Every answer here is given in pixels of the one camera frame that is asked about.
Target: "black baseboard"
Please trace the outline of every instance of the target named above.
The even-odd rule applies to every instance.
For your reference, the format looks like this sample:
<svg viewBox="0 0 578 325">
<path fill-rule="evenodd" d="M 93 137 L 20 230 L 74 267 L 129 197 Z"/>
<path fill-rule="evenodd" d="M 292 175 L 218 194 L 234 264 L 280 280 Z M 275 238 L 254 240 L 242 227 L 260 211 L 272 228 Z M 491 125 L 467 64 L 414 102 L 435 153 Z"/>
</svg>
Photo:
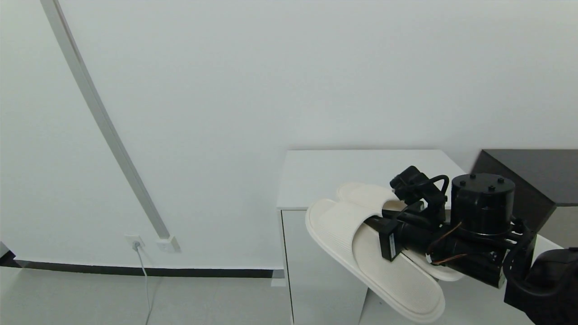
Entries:
<svg viewBox="0 0 578 325">
<path fill-rule="evenodd" d="M 144 276 L 140 267 L 106 267 L 15 260 L 12 252 L 0 258 L 0 266 L 27 269 L 45 269 L 88 274 Z M 150 276 L 177 276 L 181 278 L 264 278 L 273 277 L 272 269 L 198 269 L 198 268 L 145 268 Z"/>
</svg>

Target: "pair of slippers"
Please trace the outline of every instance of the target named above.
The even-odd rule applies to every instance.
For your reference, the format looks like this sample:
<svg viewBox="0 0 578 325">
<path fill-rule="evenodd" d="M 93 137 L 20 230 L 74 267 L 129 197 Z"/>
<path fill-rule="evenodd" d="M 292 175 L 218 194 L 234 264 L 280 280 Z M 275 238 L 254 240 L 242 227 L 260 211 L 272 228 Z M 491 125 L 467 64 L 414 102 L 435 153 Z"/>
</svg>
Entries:
<svg viewBox="0 0 578 325">
<path fill-rule="evenodd" d="M 431 265 L 420 254 L 404 250 L 394 261 L 381 257 L 379 235 L 364 221 L 382 209 L 401 210 L 405 204 L 377 185 L 347 183 L 337 190 L 338 202 L 323 199 L 309 207 L 306 226 L 311 237 L 331 257 L 363 281 L 381 299 L 416 323 L 431 323 L 446 306 L 436 279 L 456 281 L 464 275 Z"/>
</svg>

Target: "gray floor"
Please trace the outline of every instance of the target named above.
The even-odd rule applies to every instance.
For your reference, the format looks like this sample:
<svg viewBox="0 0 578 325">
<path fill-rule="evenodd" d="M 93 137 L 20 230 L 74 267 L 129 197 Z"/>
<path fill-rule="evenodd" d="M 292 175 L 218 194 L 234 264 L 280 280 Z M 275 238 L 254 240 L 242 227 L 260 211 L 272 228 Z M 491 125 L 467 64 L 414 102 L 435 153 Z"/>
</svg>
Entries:
<svg viewBox="0 0 578 325">
<path fill-rule="evenodd" d="M 270 279 L 149 278 L 149 325 L 289 324 L 286 287 Z M 0 267 L 0 324 L 143 325 L 142 276 Z"/>
</svg>

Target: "cabinet door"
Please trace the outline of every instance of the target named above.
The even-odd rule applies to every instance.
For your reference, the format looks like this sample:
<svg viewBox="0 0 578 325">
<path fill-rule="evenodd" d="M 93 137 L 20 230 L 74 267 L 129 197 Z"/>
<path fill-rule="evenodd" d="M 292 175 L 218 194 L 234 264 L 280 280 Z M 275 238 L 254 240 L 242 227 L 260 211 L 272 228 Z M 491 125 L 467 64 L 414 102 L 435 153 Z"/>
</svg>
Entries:
<svg viewBox="0 0 578 325">
<path fill-rule="evenodd" d="M 309 236 L 305 211 L 281 212 L 295 325 L 357 325 L 367 287 Z"/>
</svg>

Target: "power outlet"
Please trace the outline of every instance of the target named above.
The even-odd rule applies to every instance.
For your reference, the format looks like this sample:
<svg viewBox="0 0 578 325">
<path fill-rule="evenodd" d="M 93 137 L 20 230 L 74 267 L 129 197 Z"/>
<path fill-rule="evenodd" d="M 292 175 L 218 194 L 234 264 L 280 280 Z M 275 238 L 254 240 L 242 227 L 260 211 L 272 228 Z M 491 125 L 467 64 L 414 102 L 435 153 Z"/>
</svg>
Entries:
<svg viewBox="0 0 578 325">
<path fill-rule="evenodd" d="M 170 236 L 168 239 L 159 239 L 157 240 L 157 245 L 158 248 L 165 253 L 180 252 L 180 246 L 175 236 Z"/>
<path fill-rule="evenodd" d="M 134 242 L 139 242 L 140 247 L 145 246 L 145 242 L 143 242 L 143 240 L 140 238 L 139 235 L 125 234 L 124 238 L 127 240 L 128 244 L 131 245 L 131 248 L 132 248 L 132 243 L 134 243 Z"/>
</svg>

